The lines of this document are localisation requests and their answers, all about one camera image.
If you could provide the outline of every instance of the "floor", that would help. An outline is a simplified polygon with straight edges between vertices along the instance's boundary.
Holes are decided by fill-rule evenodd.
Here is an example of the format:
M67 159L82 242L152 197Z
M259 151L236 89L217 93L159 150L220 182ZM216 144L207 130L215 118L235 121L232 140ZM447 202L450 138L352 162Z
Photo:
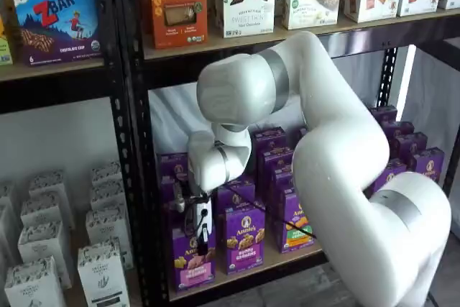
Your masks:
M431 288L439 307L460 306L460 241L449 237ZM357 307L329 264L207 303L202 307ZM425 307L435 307L430 301Z

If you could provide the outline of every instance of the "orange box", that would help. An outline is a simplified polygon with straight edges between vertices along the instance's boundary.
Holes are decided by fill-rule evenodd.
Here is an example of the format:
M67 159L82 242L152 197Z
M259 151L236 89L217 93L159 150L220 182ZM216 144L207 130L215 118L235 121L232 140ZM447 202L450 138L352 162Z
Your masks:
M156 48L196 45L208 39L206 0L152 0Z

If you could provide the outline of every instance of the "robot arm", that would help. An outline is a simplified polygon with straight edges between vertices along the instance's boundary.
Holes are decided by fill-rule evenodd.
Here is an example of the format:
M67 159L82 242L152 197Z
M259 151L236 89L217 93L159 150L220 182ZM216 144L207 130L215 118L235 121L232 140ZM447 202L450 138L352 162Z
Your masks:
M247 127L292 93L309 128L295 148L295 188L332 265L366 307L422 306L449 235L449 202L415 173L365 198L362 190L387 164L387 139L310 32L202 71L198 104L223 145L202 132L190 137L192 180L211 191L241 175L251 151Z

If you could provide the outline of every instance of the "gray band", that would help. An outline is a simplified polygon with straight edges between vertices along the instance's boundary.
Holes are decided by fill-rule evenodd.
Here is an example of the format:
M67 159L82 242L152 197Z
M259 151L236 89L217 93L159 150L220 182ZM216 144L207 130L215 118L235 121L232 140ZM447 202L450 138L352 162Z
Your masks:
M418 207L408 197L396 191L378 191L369 201L383 205L393 211L409 230L417 222L418 218L422 216Z
M279 111L288 101L289 98L289 75L286 65L281 57L274 50L263 50L258 53L263 57L273 72L273 79L276 87L276 101L272 113Z
M228 183L230 179L230 170L229 166L227 165L227 162L229 161L229 158L227 157L227 154L225 153L224 149L222 147L216 147L217 151L219 151L222 155L222 158L224 159L224 165L225 165L225 182Z

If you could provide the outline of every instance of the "white wall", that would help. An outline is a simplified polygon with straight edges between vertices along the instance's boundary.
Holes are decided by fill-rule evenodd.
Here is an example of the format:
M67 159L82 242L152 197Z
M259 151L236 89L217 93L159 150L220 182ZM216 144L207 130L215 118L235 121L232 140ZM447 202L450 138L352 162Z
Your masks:
M23 198L29 179L64 168L78 209L89 207L89 170L118 157L108 98L0 115L0 180L14 179Z

